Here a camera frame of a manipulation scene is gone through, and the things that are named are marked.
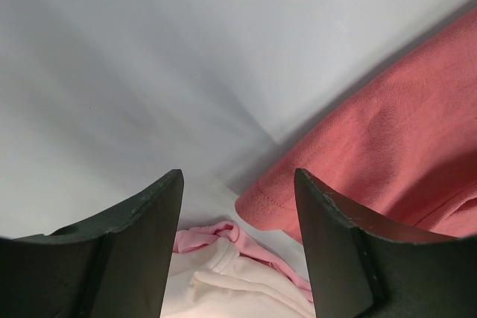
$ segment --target clothing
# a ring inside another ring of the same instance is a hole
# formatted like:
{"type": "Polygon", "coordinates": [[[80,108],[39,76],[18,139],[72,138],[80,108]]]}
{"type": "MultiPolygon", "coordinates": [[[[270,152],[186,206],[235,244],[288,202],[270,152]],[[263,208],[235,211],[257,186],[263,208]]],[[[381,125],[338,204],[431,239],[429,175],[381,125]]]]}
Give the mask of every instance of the clothing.
{"type": "Polygon", "coordinates": [[[187,253],[226,238],[235,245],[241,256],[252,258],[287,277],[301,293],[313,302],[310,283],[297,275],[281,258],[257,244],[240,226],[232,221],[222,221],[213,226],[193,227],[176,233],[173,252],[187,253]]]}
{"type": "Polygon", "coordinates": [[[315,310],[283,275],[241,257],[226,238],[186,254],[172,254],[162,318],[315,317],[315,310]]]}
{"type": "Polygon", "coordinates": [[[300,241],[295,168],[408,225],[476,233],[477,9],[319,123],[238,199],[238,214],[300,241]]]}

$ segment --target white tabletop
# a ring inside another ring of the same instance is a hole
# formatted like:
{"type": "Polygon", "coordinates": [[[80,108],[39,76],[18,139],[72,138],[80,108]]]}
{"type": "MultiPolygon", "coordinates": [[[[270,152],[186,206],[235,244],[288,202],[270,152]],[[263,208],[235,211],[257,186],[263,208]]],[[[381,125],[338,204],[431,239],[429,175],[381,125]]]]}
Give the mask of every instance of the white tabletop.
{"type": "MultiPolygon", "coordinates": [[[[468,1],[0,0],[0,234],[50,233],[171,168],[181,228],[237,219],[237,194],[468,1]]],[[[300,245],[251,233],[305,275],[300,245]]]]}

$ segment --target white cloth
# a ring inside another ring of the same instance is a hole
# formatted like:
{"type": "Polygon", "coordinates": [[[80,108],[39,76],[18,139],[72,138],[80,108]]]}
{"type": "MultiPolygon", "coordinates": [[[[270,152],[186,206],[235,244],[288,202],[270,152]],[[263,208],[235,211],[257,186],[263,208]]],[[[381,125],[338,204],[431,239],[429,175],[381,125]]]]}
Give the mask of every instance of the white cloth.
{"type": "Polygon", "coordinates": [[[172,254],[162,318],[315,317],[315,309],[285,277],[241,257],[225,238],[172,254]]]}

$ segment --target white shirt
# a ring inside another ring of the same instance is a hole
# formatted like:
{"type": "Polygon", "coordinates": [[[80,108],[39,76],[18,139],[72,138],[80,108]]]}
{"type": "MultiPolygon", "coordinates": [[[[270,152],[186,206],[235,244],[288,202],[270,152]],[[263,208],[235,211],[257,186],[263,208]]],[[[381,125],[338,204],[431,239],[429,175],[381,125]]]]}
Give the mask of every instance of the white shirt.
{"type": "Polygon", "coordinates": [[[172,254],[162,318],[315,317],[302,293],[270,267],[240,257],[225,238],[172,254]]]}

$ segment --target pink cloth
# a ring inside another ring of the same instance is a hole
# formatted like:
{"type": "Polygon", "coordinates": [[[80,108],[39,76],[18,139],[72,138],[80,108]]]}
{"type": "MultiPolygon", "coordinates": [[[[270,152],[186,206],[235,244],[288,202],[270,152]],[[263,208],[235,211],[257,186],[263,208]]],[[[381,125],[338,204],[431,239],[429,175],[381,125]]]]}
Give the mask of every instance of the pink cloth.
{"type": "Polygon", "coordinates": [[[285,261],[257,244],[240,226],[232,221],[222,221],[214,226],[193,227],[176,232],[173,252],[188,253],[213,244],[218,238],[232,242],[241,256],[252,258],[288,277],[310,302],[313,302],[310,283],[297,275],[285,261]]]}
{"type": "Polygon", "coordinates": [[[295,168],[395,220],[477,232],[477,10],[352,96],[236,202],[257,229],[301,241],[295,168]]]}

